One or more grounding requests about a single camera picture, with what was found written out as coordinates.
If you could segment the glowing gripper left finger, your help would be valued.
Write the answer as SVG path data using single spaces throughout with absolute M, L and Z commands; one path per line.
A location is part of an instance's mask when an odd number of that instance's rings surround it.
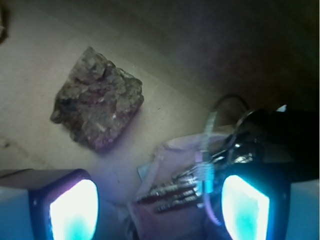
M 32 170 L 28 195 L 36 240 L 91 240 L 94 237 L 99 193 L 86 170 Z

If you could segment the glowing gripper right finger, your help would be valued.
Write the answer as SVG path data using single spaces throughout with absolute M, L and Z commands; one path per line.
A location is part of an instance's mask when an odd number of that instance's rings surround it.
M 221 211 L 233 240 L 283 240 L 290 209 L 285 166 L 231 166 L 223 180 Z

